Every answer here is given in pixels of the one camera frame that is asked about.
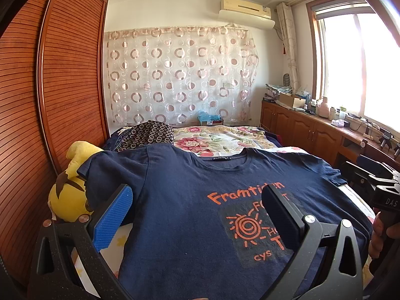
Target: screw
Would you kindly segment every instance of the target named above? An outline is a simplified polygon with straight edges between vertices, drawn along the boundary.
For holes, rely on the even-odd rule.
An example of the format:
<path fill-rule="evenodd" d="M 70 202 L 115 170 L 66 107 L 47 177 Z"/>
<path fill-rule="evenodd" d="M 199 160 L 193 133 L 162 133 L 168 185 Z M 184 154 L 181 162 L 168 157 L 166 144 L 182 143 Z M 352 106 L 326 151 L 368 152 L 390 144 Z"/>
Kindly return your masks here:
<path fill-rule="evenodd" d="M 341 224 L 343 224 L 346 228 L 351 227 L 351 222 L 347 219 L 342 220 Z"/>
<path fill-rule="evenodd" d="M 45 228 L 50 227 L 51 226 L 51 220 L 50 219 L 44 220 L 43 221 L 43 226 Z"/>
<path fill-rule="evenodd" d="M 314 217 L 313 215 L 310 215 L 310 214 L 306 215 L 306 216 L 304 217 L 304 219 L 305 219 L 308 223 L 314 223 L 314 222 L 315 222 L 315 217 Z"/>
<path fill-rule="evenodd" d="M 87 214 L 82 214 L 79 217 L 79 222 L 81 222 L 81 223 L 85 223 L 85 222 L 88 222 L 88 221 L 89 221 L 89 216 Z"/>

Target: white wall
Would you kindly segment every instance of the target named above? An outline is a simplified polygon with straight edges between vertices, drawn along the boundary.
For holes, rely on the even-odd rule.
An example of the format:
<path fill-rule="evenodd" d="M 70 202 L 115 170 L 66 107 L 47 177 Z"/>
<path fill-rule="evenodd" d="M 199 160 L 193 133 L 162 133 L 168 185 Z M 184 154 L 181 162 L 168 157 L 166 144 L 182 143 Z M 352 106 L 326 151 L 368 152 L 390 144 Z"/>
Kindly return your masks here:
<path fill-rule="evenodd" d="M 221 0 L 128 0 L 110 3 L 105 17 L 105 31 L 168 26 L 222 26 L 218 21 Z M 248 27 L 259 56 L 257 77 L 251 87 L 251 125 L 260 123 L 261 100 L 265 83 L 280 85 L 283 75 L 283 45 L 275 30 Z M 105 93 L 110 105 L 109 93 Z"/>

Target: bottle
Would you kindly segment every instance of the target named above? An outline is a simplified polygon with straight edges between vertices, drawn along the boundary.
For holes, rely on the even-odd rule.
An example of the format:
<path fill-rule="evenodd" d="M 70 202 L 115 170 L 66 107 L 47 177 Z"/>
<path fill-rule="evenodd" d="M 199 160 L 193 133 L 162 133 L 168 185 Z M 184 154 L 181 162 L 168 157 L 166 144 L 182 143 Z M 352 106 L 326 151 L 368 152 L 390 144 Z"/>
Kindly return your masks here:
<path fill-rule="evenodd" d="M 319 105 L 319 116 L 325 118 L 329 117 L 328 97 L 322 98 L 322 103 Z"/>
<path fill-rule="evenodd" d="M 335 119 L 336 116 L 336 109 L 335 107 L 331 107 L 329 111 L 329 120 L 332 121 Z"/>
<path fill-rule="evenodd" d="M 339 119 L 344 120 L 346 117 L 346 108 L 341 106 L 340 107 L 340 113 L 339 113 Z"/>
<path fill-rule="evenodd" d="M 317 103 L 315 104 L 315 114 L 317 115 L 320 114 L 320 106 L 321 106 L 321 99 L 317 100 Z"/>

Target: sun graphic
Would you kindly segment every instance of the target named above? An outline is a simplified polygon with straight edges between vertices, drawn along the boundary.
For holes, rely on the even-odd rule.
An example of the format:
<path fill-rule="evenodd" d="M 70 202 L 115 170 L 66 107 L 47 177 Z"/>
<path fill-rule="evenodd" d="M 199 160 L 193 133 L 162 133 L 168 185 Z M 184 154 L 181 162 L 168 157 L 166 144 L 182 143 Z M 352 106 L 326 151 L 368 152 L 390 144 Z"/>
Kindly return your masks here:
<path fill-rule="evenodd" d="M 247 214 L 236 214 L 236 216 L 227 216 L 227 219 L 234 219 L 234 221 L 229 222 L 233 224 L 230 230 L 235 230 L 235 239 L 244 239 L 244 246 L 248 247 L 248 241 L 253 245 L 257 245 L 254 239 L 265 239 L 267 236 L 260 236 L 262 230 L 270 229 L 269 227 L 262 227 L 260 224 L 263 220 L 259 220 L 259 213 L 256 212 L 255 217 L 252 218 L 251 215 L 254 209 L 251 209 Z"/>

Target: louvered door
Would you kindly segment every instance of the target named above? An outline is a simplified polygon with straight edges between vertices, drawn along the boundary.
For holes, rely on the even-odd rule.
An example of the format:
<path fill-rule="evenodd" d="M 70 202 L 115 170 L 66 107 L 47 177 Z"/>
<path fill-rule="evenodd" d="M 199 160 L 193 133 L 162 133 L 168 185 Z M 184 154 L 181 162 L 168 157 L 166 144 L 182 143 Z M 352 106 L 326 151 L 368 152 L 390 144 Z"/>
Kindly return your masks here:
<path fill-rule="evenodd" d="M 106 6 L 107 0 L 28 0 L 0 38 L 0 254 L 23 285 L 69 145 L 101 146 L 107 138 Z"/>
<path fill-rule="evenodd" d="M 74 141 L 102 145 L 101 47 L 107 0 L 52 0 L 40 42 L 44 128 L 58 171 Z"/>
<path fill-rule="evenodd" d="M 29 276 L 40 224 L 51 215 L 47 195 L 56 178 L 35 96 L 37 41 L 47 2 L 28 0 L 0 38 L 0 253 L 21 283 Z"/>

